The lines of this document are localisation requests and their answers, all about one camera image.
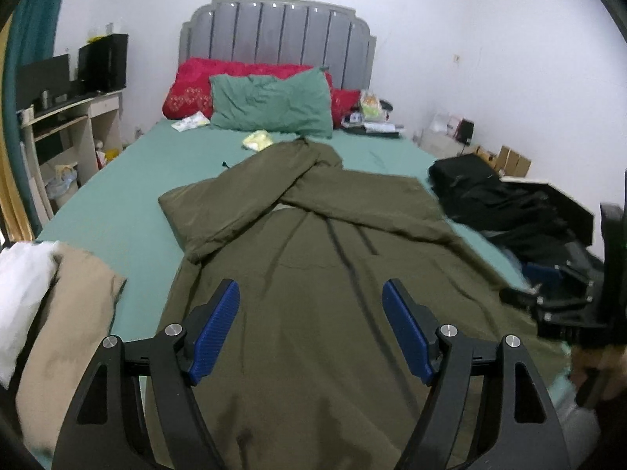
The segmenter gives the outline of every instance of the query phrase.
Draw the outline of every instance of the silver bolt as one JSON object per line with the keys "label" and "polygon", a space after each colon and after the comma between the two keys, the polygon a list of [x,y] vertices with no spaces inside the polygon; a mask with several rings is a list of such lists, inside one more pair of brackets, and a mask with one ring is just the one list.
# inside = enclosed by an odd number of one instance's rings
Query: silver bolt
{"label": "silver bolt", "polygon": [[510,334],[506,337],[506,343],[512,348],[518,348],[520,346],[520,339],[518,339],[515,335]]}
{"label": "silver bolt", "polygon": [[117,345],[117,337],[115,336],[107,336],[102,340],[102,346],[105,348],[113,348]]}
{"label": "silver bolt", "polygon": [[444,334],[447,338],[454,338],[457,335],[457,327],[455,325],[442,325],[440,327],[440,332]]}
{"label": "silver bolt", "polygon": [[183,327],[178,323],[171,323],[167,327],[165,327],[165,333],[169,336],[177,336],[181,332],[183,332]]}

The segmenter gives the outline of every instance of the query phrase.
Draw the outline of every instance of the wall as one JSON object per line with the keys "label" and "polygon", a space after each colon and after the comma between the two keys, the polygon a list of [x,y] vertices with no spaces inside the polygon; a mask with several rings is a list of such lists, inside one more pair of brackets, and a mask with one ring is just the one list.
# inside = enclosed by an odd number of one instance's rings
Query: wall
{"label": "wall", "polygon": [[[477,141],[598,213],[623,203],[627,44],[599,0],[472,0],[457,88]],[[598,231],[593,250],[603,246]]]}
{"label": "wall", "polygon": [[[211,0],[64,0],[56,53],[75,51],[90,28],[120,23],[129,33],[128,87],[122,129],[148,130],[177,68],[179,32]],[[465,0],[319,0],[357,9],[377,36],[372,89],[391,100],[397,121],[416,130],[446,106],[455,82],[452,57],[462,47]]]}

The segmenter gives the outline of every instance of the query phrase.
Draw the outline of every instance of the bed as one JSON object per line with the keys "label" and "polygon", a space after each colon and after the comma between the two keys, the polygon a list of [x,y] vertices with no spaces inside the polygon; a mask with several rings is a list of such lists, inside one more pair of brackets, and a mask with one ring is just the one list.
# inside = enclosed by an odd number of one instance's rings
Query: bed
{"label": "bed", "polygon": [[[213,0],[181,31],[179,63],[200,57],[243,62],[326,65],[333,85],[363,89],[370,83],[375,38],[344,7],[302,0]],[[230,130],[176,131],[163,119],[81,188],[48,223],[40,240],[61,240],[101,258],[128,278],[115,310],[112,333],[123,340],[152,337],[183,251],[158,197],[178,186],[217,177],[254,152],[245,134]],[[295,134],[274,134],[291,141]],[[435,158],[409,139],[355,136],[334,131],[330,144],[344,168],[416,177],[428,189]],[[451,223],[507,282],[524,287],[509,260],[480,234]],[[554,402],[565,380],[551,388]]]}

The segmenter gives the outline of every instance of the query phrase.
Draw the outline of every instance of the headboard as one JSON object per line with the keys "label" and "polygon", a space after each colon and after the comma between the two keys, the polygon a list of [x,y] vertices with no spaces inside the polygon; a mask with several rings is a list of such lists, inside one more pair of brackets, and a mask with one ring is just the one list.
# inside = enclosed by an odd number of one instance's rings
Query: headboard
{"label": "headboard", "polygon": [[325,65],[336,88],[370,84],[376,37],[355,11],[306,0],[212,0],[183,23],[188,58]]}

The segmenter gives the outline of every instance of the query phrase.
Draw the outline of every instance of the yellow tissue package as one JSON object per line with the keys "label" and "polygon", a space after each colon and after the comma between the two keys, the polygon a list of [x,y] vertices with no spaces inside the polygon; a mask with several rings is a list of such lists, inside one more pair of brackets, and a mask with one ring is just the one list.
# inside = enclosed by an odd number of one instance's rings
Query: yellow tissue package
{"label": "yellow tissue package", "polygon": [[255,131],[252,134],[249,134],[242,141],[244,148],[249,150],[254,150],[255,152],[261,152],[264,148],[268,148],[274,142],[272,141],[270,135],[266,131]]}

